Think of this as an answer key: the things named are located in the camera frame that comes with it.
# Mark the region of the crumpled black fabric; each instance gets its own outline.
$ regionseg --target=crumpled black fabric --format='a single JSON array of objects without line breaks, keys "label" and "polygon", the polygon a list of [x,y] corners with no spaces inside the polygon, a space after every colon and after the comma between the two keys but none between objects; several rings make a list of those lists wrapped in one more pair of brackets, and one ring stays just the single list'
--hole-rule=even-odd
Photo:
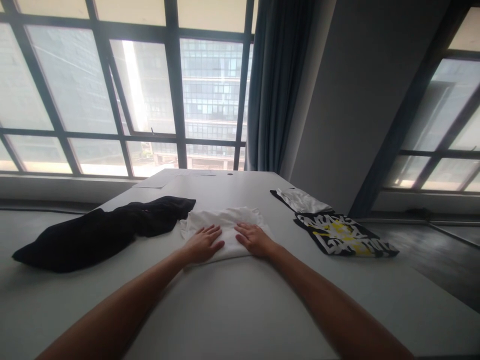
[{"label": "crumpled black fabric", "polygon": [[147,203],[131,202],[113,211],[96,209],[48,227],[12,257],[56,273],[87,268],[125,249],[135,235],[149,238],[172,231],[177,220],[187,218],[195,202],[163,196]]}]

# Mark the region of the human hand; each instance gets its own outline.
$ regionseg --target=human hand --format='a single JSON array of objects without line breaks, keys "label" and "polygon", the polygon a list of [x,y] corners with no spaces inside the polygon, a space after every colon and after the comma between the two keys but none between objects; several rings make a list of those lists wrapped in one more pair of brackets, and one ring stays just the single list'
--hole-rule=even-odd
[{"label": "human hand", "polygon": [[239,232],[235,236],[240,244],[242,244],[252,255],[260,258],[269,257],[277,246],[269,236],[264,233],[258,225],[252,225],[247,222],[239,222],[235,226],[235,230]]},{"label": "human hand", "polygon": [[199,229],[180,249],[185,255],[187,264],[203,263],[223,248],[225,241],[219,241],[212,245],[221,233],[220,225]]}]

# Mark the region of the table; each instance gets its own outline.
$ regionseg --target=table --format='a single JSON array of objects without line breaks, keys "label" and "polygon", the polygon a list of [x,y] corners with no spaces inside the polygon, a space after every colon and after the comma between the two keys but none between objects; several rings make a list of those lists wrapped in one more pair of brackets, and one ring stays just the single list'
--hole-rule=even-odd
[{"label": "table", "polygon": [[[402,253],[393,259],[326,256],[294,224],[292,211],[269,192],[293,187],[290,183],[272,172],[213,174],[179,176],[162,189],[132,187],[101,207],[110,211],[132,201],[172,195],[196,199],[195,210],[259,208],[278,243],[349,294],[415,356],[480,354],[480,314],[408,267]],[[49,214],[56,222],[71,218],[57,215]],[[27,244],[31,239],[24,235],[20,241]],[[33,358],[102,299],[181,245],[176,226],[171,233],[138,239],[97,266],[60,275],[2,257],[0,358]],[[11,254],[16,248],[18,244],[7,250]],[[338,356],[275,269],[247,256],[179,274],[125,356],[199,358]]]}]

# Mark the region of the folded white t-shirt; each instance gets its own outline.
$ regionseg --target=folded white t-shirt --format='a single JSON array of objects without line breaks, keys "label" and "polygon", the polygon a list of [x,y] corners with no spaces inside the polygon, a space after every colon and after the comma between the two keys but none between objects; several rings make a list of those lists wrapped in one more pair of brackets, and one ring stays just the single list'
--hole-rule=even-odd
[{"label": "folded white t-shirt", "polygon": [[318,201],[313,196],[300,189],[277,189],[276,194],[296,213],[319,213],[332,211],[332,207]]},{"label": "folded white t-shirt", "polygon": [[273,240],[272,231],[259,209],[252,210],[248,207],[227,208],[221,211],[190,211],[186,220],[180,220],[180,232],[183,241],[187,242],[199,229],[207,228],[210,225],[220,225],[221,235],[214,243],[224,241],[225,245],[212,258],[204,262],[207,264],[251,255],[235,238],[238,232],[234,227],[241,222],[258,225]]}]

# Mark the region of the large window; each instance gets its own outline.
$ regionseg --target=large window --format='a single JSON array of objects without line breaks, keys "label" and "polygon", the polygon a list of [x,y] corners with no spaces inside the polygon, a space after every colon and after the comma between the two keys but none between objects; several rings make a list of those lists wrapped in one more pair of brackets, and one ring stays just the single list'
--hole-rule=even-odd
[{"label": "large window", "polygon": [[256,7],[0,0],[0,173],[243,170]]},{"label": "large window", "polygon": [[456,32],[418,107],[385,187],[480,192],[480,7]]}]

